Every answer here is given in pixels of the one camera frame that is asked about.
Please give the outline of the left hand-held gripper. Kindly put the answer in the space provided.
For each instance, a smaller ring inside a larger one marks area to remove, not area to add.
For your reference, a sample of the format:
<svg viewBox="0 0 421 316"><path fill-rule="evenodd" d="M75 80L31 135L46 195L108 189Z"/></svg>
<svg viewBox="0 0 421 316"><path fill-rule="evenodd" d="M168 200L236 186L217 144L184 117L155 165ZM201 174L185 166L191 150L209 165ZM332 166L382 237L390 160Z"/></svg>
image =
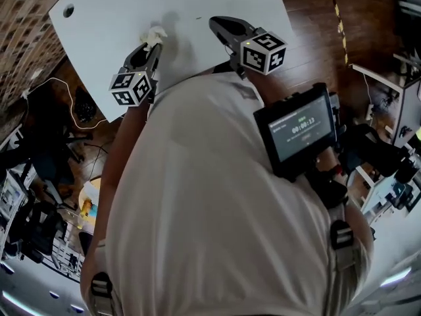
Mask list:
<svg viewBox="0 0 421 316"><path fill-rule="evenodd" d="M109 91L121 106L137 107L144 101L153 104L158 81L155 72L162 53L162 44L154 45L150 52L143 50L145 44L132 51L123 66L112 77Z"/></svg>

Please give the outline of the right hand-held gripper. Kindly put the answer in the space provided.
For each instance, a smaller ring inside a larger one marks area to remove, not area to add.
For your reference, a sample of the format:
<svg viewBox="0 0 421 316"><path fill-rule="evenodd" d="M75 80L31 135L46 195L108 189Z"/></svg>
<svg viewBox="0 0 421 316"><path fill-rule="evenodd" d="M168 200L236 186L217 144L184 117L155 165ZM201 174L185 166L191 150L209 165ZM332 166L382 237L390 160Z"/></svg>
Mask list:
<svg viewBox="0 0 421 316"><path fill-rule="evenodd" d="M230 68L241 79L246 68L267 76L284 63L287 43L273 32L229 16L211 17L209 28L231 50Z"/></svg>

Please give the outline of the white cloth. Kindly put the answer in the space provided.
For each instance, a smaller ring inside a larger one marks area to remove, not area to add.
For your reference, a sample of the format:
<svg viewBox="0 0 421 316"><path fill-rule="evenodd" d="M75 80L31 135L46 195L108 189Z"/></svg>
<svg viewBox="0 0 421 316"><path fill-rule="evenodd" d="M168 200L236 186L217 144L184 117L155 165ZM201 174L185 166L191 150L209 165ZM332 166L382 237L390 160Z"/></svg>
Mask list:
<svg viewBox="0 0 421 316"><path fill-rule="evenodd" d="M150 52L156 44L162 44L163 39L166 37L167 34L161 26L151 27L147 33L140 36L141 44L145 44L143 50Z"/></svg>

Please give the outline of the person's left forearm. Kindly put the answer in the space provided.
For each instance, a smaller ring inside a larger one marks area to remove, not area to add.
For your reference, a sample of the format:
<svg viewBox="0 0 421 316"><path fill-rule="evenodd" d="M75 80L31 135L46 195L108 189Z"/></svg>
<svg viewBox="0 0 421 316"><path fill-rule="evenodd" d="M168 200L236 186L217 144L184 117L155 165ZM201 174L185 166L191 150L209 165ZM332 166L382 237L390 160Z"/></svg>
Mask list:
<svg viewBox="0 0 421 316"><path fill-rule="evenodd" d="M115 193L132 150L147 122L150 104L129 107L111 145L101 175L100 194Z"/></svg>

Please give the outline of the black garbage bag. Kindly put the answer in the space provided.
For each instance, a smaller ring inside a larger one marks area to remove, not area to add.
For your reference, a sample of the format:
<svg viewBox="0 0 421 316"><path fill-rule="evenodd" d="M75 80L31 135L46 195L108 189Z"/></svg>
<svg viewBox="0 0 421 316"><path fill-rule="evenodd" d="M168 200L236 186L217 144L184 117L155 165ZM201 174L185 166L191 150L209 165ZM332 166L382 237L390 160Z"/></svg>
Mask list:
<svg viewBox="0 0 421 316"><path fill-rule="evenodd" d="M97 106L83 88L77 87L75 93L74 112L82 123L90 122L96 115Z"/></svg>

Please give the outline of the yellow black floor tape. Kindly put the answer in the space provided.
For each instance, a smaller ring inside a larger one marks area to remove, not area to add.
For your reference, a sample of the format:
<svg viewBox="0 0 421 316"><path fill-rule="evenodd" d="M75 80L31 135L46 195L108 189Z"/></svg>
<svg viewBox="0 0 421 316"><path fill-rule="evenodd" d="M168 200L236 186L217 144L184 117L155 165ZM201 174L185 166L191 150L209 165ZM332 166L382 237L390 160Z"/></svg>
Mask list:
<svg viewBox="0 0 421 316"><path fill-rule="evenodd" d="M349 58L348 58L348 51L347 51L347 40L346 40L343 20L341 18L340 11L339 11L339 5L337 4L336 0L332 0L332 3L334 5L335 15L338 19L338 32L341 35L342 47L343 47L343 51L344 51L345 66L349 66Z"/></svg>

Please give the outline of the black tablet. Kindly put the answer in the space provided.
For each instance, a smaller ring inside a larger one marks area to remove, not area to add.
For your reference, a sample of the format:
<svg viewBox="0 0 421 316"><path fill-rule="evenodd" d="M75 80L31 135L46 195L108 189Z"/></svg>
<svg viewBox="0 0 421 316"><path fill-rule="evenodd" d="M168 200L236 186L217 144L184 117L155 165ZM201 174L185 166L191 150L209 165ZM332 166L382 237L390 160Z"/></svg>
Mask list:
<svg viewBox="0 0 421 316"><path fill-rule="evenodd" d="M273 173L291 182L309 171L337 141L334 112L325 83L253 113Z"/></svg>

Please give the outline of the person's white shirt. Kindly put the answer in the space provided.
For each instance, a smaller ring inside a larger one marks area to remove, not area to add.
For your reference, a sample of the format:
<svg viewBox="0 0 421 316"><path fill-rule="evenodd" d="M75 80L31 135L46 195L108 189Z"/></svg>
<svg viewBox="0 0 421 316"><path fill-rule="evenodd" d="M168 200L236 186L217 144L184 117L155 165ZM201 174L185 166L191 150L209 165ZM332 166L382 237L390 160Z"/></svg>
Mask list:
<svg viewBox="0 0 421 316"><path fill-rule="evenodd" d="M338 316L374 248L353 203L355 263L335 268L329 211L304 176L276 177L253 113L256 87L231 72L179 83L150 106L115 193L99 194L81 273L112 282L117 316Z"/></svg>

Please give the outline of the black mesh office chair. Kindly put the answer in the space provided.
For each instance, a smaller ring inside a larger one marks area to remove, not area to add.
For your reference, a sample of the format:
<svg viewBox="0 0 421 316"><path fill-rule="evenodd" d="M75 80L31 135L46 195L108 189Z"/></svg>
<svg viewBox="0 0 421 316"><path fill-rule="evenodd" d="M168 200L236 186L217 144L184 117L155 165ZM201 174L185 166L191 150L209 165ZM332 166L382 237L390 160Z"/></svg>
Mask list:
<svg viewBox="0 0 421 316"><path fill-rule="evenodd" d="M0 152L0 183L7 171L19 164L31 164L43 181L52 185L74 183L74 175L68 164L72 158L77 163L84 158L77 156L69 144L82 140L92 140L91 133L80 137L71 137L71 131L63 124L34 124L29 127L24 137L14 149Z"/></svg>
<svg viewBox="0 0 421 316"><path fill-rule="evenodd" d="M64 241L67 222L57 208L48 201L27 203L18 212L20 219L21 253L40 264L44 256L53 254L53 242L57 232Z"/></svg>

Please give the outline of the round yellow wooden table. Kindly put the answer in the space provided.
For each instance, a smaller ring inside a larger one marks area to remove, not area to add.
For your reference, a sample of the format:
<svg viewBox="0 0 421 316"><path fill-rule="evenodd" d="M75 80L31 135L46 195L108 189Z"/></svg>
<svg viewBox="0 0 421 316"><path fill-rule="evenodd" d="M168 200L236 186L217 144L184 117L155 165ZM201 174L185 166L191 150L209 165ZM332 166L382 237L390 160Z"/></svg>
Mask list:
<svg viewBox="0 0 421 316"><path fill-rule="evenodd" d="M84 184L78 197L80 211L85 199L90 199L92 204L97 206L97 210L98 210L100 187L101 187L100 176L97 178L94 178L93 180L89 180ZM78 228L79 229L85 232L88 232L90 234L93 234L93 231L95 228L95 222L96 222L96 218L93 219L92 217L88 217L84 219L81 216L80 212L78 213Z"/></svg>

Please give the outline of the white metal shelf rack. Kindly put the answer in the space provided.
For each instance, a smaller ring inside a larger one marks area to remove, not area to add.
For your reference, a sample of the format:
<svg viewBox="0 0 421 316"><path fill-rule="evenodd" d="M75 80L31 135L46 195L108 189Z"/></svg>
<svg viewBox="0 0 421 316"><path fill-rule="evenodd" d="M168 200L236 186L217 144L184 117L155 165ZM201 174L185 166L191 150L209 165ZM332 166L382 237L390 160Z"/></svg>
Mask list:
<svg viewBox="0 0 421 316"><path fill-rule="evenodd" d="M28 190L36 171L32 164L19 164L6 171L0 183L0 248L6 241L12 221L20 208L28 200Z"/></svg>

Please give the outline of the white desk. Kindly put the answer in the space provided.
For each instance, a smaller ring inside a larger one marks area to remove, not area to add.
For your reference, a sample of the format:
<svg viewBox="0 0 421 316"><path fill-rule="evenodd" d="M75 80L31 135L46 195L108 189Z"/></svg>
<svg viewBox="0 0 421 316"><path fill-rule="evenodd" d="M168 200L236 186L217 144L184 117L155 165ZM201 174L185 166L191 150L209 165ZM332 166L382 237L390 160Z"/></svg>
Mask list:
<svg viewBox="0 0 421 316"><path fill-rule="evenodd" d="M393 131L391 132L391 144L397 147L406 145L421 127L421 99L419 97L421 95L421 77L408 83L406 86L400 86L363 66L352 64L351 68L398 93L398 105Z"/></svg>

